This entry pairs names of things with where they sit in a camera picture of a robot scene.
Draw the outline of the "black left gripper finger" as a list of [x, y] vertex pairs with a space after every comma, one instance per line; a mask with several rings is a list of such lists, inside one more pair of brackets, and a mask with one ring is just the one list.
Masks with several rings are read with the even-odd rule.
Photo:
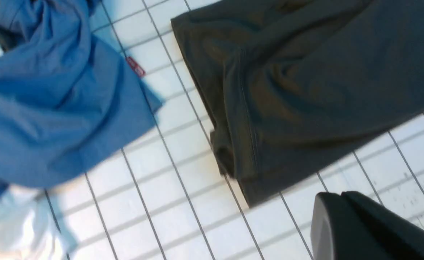
[[424, 230], [358, 191], [314, 200], [315, 260], [424, 260]]

